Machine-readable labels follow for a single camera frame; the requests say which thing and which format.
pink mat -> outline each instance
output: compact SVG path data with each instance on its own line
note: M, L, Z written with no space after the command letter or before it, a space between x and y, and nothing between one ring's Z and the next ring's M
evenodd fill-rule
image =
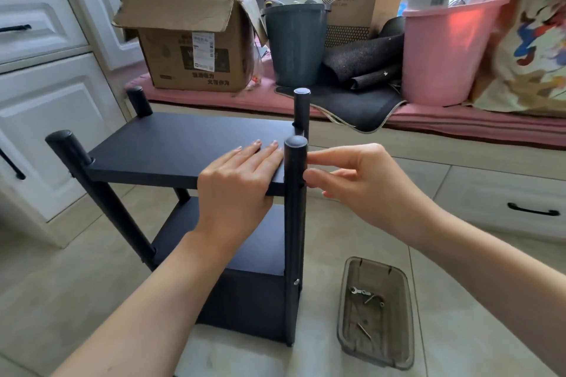
M265 76L261 85L239 93L182 91L155 88L149 73L131 80L125 88L139 85L154 102L196 107L238 109L282 115L293 114L293 99L275 93L273 65L269 54L263 61ZM311 107L311 117L325 118ZM487 112L471 107L447 108L406 104L388 119L385 128L420 131L492 143L566 149L566 119Z

pink trash can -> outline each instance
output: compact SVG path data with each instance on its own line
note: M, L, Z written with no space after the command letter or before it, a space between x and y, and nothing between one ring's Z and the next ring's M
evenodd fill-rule
M403 11L403 97L428 106L464 102L499 9L508 2Z

drawer handle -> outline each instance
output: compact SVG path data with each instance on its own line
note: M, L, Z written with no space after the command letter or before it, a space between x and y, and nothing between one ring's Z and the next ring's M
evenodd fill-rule
M519 207L515 203L507 203L507 207L509 207L509 209L512 210L519 210L520 212L534 213L537 215L560 216L560 212L558 210L549 210L548 212L540 212L539 210L523 209L522 207Z
M16 165L14 164L14 162L10 159L10 157L8 157L8 156L4 153L4 151L2 151L1 148L0 148L0 156L1 156L2 158L4 158L4 161L5 161L5 162L8 163L8 166L10 166L12 169L14 169L14 172L16 172L16 177L17 177L19 180L22 181L22 180L25 179L24 172L22 172L22 171L18 168L18 166L16 166Z
M11 27L0 27L0 33L4 31L20 31L20 30L30 30L32 26L29 24L22 24L21 26L11 26Z

black shelf leg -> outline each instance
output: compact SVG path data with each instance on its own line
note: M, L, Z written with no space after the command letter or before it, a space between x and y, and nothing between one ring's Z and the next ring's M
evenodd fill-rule
M67 166L71 174L85 188L87 194L101 208L112 224L120 231L130 246L151 271L157 266L153 263L155 249L143 235L128 210L124 207L114 190L106 182L92 181L85 167L92 163L92 158L84 150L80 142L69 130L51 133L45 138L51 149Z
M285 341L292 346L299 309L305 244L308 140L304 136L285 141Z
M186 203L191 198L191 195L188 193L186 189L183 188L173 188L175 190L175 194L179 199L180 203Z
M128 98L136 111L136 115L138 115L139 118L150 116L153 113L153 109L147 101L142 87L137 86L128 88L126 90L126 94L128 95Z
M308 122L311 113L311 90L308 88L297 88L294 91L295 100L295 134L305 136L308 140Z

hand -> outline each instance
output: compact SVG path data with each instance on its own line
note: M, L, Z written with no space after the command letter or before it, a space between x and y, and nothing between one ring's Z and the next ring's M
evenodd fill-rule
M258 140L212 162L199 175L200 217L195 231L214 237L233 253L258 227L273 204L265 196L283 159L277 142L258 152Z
M310 188L323 189L326 197L402 241L413 240L423 223L442 212L376 143L309 152L307 162L340 167L332 173L307 169L303 177Z

